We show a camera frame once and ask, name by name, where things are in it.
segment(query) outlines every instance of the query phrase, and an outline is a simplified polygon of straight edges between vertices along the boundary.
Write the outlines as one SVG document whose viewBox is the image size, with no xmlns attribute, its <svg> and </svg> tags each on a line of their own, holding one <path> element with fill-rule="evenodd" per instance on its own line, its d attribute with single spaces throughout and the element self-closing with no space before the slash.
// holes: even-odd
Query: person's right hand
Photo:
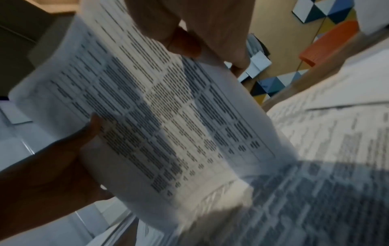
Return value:
<svg viewBox="0 0 389 246">
<path fill-rule="evenodd" d="M 250 64 L 246 39 L 255 0 L 125 0 L 127 9 L 143 35 L 162 43 L 167 50 L 197 58 L 199 40 L 222 60 L 231 72 L 242 74 Z M 178 24 L 185 21 L 189 34 Z"/>
</svg>

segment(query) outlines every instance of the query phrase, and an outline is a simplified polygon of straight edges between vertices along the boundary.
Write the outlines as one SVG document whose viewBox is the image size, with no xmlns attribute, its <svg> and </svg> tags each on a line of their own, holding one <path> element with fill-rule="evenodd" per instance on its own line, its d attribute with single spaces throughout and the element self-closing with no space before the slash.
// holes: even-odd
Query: curled page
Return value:
<svg viewBox="0 0 389 246">
<path fill-rule="evenodd" d="M 85 166 L 162 231 L 192 218 L 218 187 L 297 159 L 221 61 L 169 53 L 140 33 L 119 0 L 82 1 L 55 54 L 9 97 L 56 138 L 101 116 Z"/>
</svg>

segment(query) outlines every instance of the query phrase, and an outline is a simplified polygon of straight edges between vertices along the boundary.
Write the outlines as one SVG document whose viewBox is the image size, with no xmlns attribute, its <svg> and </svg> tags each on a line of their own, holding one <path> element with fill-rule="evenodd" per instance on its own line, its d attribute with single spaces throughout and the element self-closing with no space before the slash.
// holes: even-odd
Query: hand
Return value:
<svg viewBox="0 0 389 246">
<path fill-rule="evenodd" d="M 197 58 L 200 42 L 240 76 L 250 64 L 246 39 L 255 0 L 125 0 L 140 31 L 167 50 Z M 178 25 L 183 20 L 189 33 Z"/>
<path fill-rule="evenodd" d="M 100 130 L 93 115 L 79 132 L 0 172 L 0 240 L 41 226 L 113 195 L 93 180 L 79 159 Z"/>
</svg>

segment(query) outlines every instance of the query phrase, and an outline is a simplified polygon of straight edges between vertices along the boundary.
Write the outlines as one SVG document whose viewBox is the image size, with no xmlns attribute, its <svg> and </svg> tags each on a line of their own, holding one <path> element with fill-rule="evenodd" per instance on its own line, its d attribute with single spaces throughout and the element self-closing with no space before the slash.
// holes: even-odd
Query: orange chair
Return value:
<svg viewBox="0 0 389 246">
<path fill-rule="evenodd" d="M 357 21 L 344 21 L 339 23 L 304 50 L 299 58 L 310 66 L 320 64 L 357 32 L 359 32 Z"/>
</svg>

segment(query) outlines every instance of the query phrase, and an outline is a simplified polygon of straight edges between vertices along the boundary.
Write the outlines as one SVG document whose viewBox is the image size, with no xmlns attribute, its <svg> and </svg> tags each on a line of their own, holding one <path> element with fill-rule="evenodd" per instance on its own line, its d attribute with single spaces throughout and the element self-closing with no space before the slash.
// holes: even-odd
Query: floor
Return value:
<svg viewBox="0 0 389 246">
<path fill-rule="evenodd" d="M 303 24 L 292 10 L 297 0 L 256 0 L 250 32 L 270 51 L 273 63 L 256 79 L 265 79 L 307 69 L 300 67 L 299 54 L 312 44 L 324 19 Z M 244 83 L 251 90 L 255 80 Z"/>
</svg>

